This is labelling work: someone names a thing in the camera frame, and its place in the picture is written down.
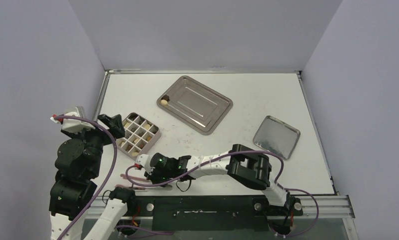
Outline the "steel chocolate tray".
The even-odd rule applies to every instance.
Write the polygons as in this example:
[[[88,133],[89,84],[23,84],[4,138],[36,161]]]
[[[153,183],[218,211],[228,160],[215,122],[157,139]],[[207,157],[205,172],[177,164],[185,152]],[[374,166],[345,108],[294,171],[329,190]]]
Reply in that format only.
[[[164,95],[168,105],[161,105]],[[159,108],[202,135],[210,135],[232,109],[233,101],[188,75],[180,76],[156,100]]]

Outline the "metal tin lid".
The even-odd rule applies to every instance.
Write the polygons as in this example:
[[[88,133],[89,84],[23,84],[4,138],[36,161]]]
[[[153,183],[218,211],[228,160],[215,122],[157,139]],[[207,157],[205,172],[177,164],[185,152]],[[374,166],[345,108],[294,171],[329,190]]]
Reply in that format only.
[[[295,150],[301,132],[293,126],[267,115],[252,142],[263,150],[272,152],[284,160],[288,160]]]

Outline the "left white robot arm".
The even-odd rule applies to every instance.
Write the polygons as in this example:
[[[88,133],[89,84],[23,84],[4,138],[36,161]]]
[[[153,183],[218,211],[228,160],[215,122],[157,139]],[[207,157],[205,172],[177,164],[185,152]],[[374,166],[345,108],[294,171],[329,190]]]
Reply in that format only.
[[[87,211],[105,187],[117,161],[117,140],[125,136],[121,115],[101,114],[101,123],[77,112],[53,115],[61,132],[69,137],[57,150],[55,183],[50,190],[49,212],[52,240],[80,240]],[[113,146],[110,169],[100,186],[93,179],[100,173],[104,146]]]

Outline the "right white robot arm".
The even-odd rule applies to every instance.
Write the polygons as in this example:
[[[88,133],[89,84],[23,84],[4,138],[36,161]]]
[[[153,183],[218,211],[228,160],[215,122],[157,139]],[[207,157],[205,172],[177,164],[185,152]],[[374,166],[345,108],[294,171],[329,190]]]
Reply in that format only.
[[[301,216],[303,208],[300,200],[278,182],[284,170],[283,161],[273,152],[253,150],[242,144],[234,144],[231,150],[215,155],[173,158],[155,153],[142,154],[136,159],[153,186],[227,175],[246,188],[262,192],[266,197],[262,207],[269,210],[271,215]]]

